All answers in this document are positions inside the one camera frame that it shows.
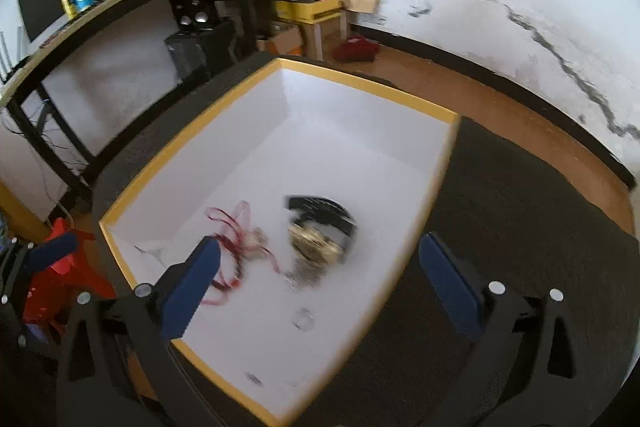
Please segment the dark patterned table cloth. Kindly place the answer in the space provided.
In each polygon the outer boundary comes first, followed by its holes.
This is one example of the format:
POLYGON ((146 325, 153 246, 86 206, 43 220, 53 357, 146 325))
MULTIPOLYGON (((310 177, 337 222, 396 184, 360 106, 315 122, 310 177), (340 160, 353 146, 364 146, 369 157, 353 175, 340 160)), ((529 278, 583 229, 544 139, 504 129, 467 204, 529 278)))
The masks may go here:
MULTIPOLYGON (((284 57, 257 53, 169 95, 96 179, 96 231, 122 296, 116 317, 135 348, 171 265, 154 283, 128 284, 100 218, 146 155, 180 131, 179 106, 194 112, 197 93, 216 101, 275 58, 284 57)), ((637 239, 548 162, 457 115, 442 183, 404 271, 342 368, 285 426, 585 426, 632 382, 639 358, 637 239), (420 267, 419 243, 428 232, 483 287, 477 340, 456 332, 420 267)), ((295 287, 314 287, 339 265, 312 265, 294 253, 295 287)), ((140 359, 165 410, 185 426, 267 426, 247 418, 177 350, 181 338, 157 335, 155 355, 140 359)))

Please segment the red cord silver pendant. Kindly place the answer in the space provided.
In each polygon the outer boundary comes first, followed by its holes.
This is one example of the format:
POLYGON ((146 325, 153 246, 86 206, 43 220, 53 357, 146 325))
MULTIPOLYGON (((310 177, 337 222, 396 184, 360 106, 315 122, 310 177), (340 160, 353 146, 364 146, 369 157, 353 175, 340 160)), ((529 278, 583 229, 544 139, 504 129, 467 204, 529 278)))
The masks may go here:
POLYGON ((277 274, 281 268, 277 257, 268 248, 268 237, 260 228, 252 225, 252 212, 250 203, 241 200, 231 212, 219 207, 208 207, 205 216, 209 221, 218 223, 220 229, 213 235, 216 239, 220 253, 227 253, 233 261, 233 274, 225 277, 222 268, 218 269, 210 287, 214 288, 219 296, 215 299, 204 298, 201 304, 209 307, 223 306, 232 291, 239 289, 245 277, 245 265, 247 262, 257 259, 268 260, 271 268, 277 274))

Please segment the brown cardboard box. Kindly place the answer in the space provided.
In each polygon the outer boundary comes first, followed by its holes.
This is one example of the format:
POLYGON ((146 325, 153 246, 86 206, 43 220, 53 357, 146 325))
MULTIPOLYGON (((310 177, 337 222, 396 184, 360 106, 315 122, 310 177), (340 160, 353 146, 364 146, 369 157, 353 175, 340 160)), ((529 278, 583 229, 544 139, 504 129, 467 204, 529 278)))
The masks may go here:
POLYGON ((347 15, 340 11, 313 24, 301 24, 306 57, 326 61, 347 37, 347 15))

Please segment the black computer tower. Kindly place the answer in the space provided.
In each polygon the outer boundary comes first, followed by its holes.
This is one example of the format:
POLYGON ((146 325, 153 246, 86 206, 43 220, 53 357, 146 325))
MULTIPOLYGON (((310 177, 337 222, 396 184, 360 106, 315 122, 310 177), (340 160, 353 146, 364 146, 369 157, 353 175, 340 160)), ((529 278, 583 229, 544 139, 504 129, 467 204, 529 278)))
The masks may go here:
POLYGON ((181 82, 206 80, 236 64, 235 45, 232 20, 223 20, 213 29, 175 32, 165 39, 181 82))

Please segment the yellow cardboard box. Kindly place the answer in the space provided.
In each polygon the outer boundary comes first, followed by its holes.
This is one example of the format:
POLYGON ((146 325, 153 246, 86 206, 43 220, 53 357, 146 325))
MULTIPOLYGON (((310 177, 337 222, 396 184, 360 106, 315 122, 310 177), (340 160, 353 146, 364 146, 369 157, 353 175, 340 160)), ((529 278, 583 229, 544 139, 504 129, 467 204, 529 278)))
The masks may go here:
POLYGON ((342 10, 341 0, 312 0, 285 1, 274 0, 271 2, 274 14, 280 20, 290 23, 315 24, 320 20, 338 14, 342 10))

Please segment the yellow-rimmed white box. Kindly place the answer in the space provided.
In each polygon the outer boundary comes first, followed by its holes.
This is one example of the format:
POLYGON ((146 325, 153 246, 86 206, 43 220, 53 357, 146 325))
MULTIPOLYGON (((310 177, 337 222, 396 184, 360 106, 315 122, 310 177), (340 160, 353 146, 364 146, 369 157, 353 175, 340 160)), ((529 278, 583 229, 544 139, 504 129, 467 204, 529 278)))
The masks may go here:
POLYGON ((177 350, 249 419, 284 426, 329 384, 404 271, 442 183, 459 116, 346 72, 275 58, 216 101, 178 107, 180 131, 146 155, 99 226, 130 285, 154 283, 250 203, 281 273, 251 261, 220 307, 201 306, 177 350), (292 285, 288 195, 338 202, 357 231, 317 285, 292 285))

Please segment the open small cardboard box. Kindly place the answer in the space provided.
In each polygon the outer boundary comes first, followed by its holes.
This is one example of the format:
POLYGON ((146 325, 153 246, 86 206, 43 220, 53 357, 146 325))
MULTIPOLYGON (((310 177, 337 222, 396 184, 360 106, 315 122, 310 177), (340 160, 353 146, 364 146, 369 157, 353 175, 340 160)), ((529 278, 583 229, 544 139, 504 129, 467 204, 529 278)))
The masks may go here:
POLYGON ((259 51, 276 55, 302 56, 304 42, 297 25, 285 22, 271 22, 257 35, 256 46, 259 51))

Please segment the red plastic bag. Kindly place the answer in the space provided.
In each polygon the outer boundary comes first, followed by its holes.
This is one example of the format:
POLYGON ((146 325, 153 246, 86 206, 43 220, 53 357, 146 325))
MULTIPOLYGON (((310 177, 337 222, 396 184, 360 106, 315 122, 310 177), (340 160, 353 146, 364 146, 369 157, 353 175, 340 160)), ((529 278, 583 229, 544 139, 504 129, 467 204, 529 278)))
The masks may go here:
POLYGON ((104 299, 116 298, 113 285, 89 265, 85 243, 94 242, 96 236, 79 231, 66 220, 58 218, 47 241, 66 232, 76 234, 76 251, 49 268, 32 274, 27 285, 22 320, 27 326, 37 327, 43 333, 49 329, 58 334, 64 332, 70 310, 84 291, 104 299))

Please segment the black speaker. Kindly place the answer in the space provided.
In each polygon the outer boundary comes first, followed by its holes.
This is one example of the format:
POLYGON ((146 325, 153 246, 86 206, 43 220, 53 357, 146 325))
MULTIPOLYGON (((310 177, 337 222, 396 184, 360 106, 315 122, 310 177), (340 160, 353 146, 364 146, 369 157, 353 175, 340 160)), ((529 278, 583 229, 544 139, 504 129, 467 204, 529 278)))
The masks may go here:
POLYGON ((209 0, 169 0, 180 31, 213 30, 219 23, 216 6, 209 0))

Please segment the red cloth on floor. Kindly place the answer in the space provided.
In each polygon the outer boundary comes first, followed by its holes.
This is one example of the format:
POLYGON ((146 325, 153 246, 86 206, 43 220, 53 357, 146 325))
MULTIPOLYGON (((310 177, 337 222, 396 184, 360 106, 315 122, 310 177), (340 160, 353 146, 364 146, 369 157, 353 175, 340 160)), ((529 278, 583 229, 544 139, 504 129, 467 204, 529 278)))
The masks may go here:
POLYGON ((347 38, 334 51, 335 61, 343 64, 373 62, 380 52, 380 44, 360 35, 347 38))

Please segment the yellow can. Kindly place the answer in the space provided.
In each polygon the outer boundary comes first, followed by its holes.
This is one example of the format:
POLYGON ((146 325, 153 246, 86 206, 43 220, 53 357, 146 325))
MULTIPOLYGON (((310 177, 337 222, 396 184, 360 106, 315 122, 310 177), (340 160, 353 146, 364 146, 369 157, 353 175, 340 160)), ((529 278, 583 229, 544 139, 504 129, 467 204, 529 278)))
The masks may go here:
POLYGON ((68 20, 74 20, 78 15, 76 0, 60 0, 68 20))

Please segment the gold and black wristwatch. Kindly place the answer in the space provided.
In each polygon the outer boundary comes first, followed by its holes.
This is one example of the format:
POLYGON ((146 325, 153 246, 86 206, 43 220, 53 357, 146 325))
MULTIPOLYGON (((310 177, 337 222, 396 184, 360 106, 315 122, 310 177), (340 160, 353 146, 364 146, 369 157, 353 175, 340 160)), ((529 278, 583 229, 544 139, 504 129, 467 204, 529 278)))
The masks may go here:
POLYGON ((345 207, 309 195, 288 195, 284 203, 293 213, 288 238, 299 257, 322 267, 345 261, 357 231, 356 221, 345 207))

